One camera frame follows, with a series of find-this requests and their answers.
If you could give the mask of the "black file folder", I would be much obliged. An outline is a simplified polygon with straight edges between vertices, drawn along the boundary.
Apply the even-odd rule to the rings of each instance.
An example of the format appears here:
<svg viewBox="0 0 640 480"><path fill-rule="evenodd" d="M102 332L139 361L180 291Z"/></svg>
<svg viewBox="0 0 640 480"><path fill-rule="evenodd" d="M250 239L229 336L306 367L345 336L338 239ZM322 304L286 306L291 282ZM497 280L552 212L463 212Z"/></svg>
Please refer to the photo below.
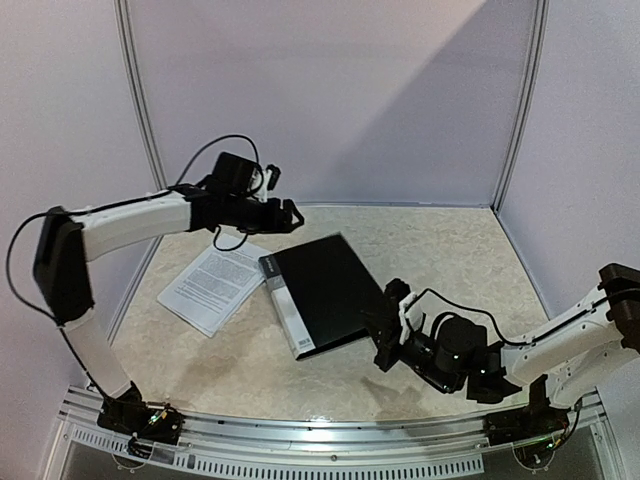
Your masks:
<svg viewBox="0 0 640 480"><path fill-rule="evenodd" d="M259 258L267 290L296 360L368 335L385 307L382 289L336 233Z"/></svg>

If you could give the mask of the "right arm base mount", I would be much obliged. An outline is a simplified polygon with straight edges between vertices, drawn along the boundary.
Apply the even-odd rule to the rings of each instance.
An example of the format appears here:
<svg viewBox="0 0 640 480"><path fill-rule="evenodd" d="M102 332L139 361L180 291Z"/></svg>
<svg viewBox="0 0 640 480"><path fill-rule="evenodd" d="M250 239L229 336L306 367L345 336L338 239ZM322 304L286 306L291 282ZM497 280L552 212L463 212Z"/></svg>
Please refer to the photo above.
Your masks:
<svg viewBox="0 0 640 480"><path fill-rule="evenodd" d="M569 425L569 408L554 408L546 393L547 375L529 387L529 403L520 408L487 414L483 431L491 446L551 434Z"/></svg>

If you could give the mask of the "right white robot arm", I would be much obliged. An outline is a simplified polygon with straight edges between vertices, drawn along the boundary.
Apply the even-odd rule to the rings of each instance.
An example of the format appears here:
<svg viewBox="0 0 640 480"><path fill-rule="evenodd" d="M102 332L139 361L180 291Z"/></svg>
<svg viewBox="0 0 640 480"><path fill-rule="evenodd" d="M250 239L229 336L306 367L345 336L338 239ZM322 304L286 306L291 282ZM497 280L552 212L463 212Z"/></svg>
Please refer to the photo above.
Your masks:
<svg viewBox="0 0 640 480"><path fill-rule="evenodd" d="M382 371L401 362L443 394L465 391L480 404L542 386L542 397L523 407L517 427L537 436L556 410L639 356L639 272L617 263L603 267L599 283L576 305L524 334L490 342L488 327L468 319L472 308L451 302L429 320L422 293L400 279L389 282L383 304L365 316Z"/></svg>

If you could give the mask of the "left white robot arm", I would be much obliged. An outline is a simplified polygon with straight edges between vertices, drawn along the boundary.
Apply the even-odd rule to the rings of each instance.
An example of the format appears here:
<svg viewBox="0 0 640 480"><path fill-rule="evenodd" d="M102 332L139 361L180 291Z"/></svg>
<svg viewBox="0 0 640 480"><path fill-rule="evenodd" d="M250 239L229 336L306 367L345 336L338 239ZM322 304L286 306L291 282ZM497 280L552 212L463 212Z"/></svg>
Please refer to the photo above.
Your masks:
<svg viewBox="0 0 640 480"><path fill-rule="evenodd" d="M155 194L85 211L46 212L33 275L53 320L105 400L115 399L111 419L128 434L148 426L148 412L124 394L132 382L95 319L88 265L123 247L155 237L222 226L245 235L289 234L304 223L290 199L270 196L279 168L221 153L197 184L182 183Z"/></svg>

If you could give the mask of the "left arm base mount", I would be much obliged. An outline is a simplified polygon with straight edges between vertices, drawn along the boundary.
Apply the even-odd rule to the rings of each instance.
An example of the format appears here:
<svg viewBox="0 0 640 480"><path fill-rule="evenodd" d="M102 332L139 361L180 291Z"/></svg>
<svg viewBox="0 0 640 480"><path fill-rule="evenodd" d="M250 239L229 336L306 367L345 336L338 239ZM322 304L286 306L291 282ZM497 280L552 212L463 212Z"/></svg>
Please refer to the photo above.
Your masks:
<svg viewBox="0 0 640 480"><path fill-rule="evenodd" d="M138 439L177 445L184 416L170 403L146 402L134 382L119 396L105 397L97 425Z"/></svg>

